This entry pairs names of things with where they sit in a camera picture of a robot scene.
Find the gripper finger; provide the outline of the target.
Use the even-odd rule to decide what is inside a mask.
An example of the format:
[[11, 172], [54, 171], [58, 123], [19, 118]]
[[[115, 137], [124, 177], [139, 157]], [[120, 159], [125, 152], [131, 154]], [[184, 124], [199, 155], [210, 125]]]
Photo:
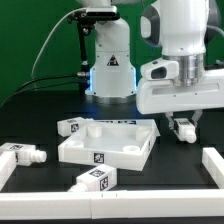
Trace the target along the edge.
[[165, 113], [165, 116], [168, 120], [169, 129], [174, 131], [176, 128], [176, 123], [175, 123], [175, 120], [173, 117], [173, 112], [167, 112], [167, 113]]
[[191, 121], [192, 121], [192, 123], [195, 127], [198, 126], [198, 121], [200, 120], [201, 116], [202, 116], [202, 111], [201, 110], [195, 110], [194, 111], [193, 116], [191, 118]]

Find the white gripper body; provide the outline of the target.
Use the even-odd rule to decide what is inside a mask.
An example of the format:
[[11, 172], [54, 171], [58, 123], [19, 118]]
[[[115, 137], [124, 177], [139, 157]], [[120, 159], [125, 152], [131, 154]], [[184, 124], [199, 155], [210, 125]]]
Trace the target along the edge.
[[141, 67], [136, 104], [141, 114], [224, 107], [224, 69], [208, 70], [195, 85], [176, 86], [179, 65], [157, 59]]

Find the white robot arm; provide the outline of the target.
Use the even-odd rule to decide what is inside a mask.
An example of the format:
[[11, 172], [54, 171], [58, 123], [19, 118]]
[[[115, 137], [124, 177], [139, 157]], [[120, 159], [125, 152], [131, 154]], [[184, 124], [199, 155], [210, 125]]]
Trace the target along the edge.
[[142, 114], [224, 107], [224, 69], [204, 67], [205, 37], [215, 0], [156, 0], [141, 15], [140, 31], [161, 57], [141, 66], [137, 109]]

